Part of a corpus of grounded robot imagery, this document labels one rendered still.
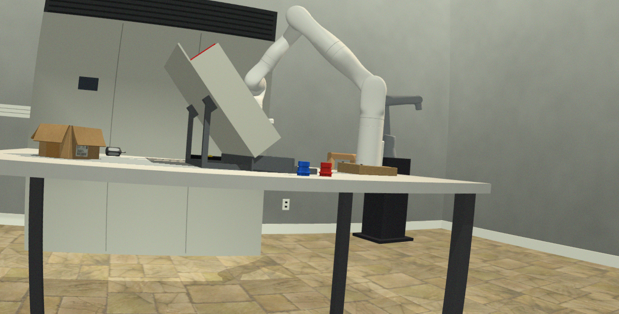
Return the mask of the red plug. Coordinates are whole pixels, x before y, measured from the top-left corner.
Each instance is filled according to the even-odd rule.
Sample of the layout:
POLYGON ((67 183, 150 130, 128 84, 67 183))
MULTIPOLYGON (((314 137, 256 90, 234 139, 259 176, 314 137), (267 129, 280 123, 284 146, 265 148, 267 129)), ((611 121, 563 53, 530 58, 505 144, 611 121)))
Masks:
POLYGON ((332 163, 321 162, 321 169, 319 172, 319 176, 320 177, 331 177, 332 176, 331 167, 332 167, 332 163))

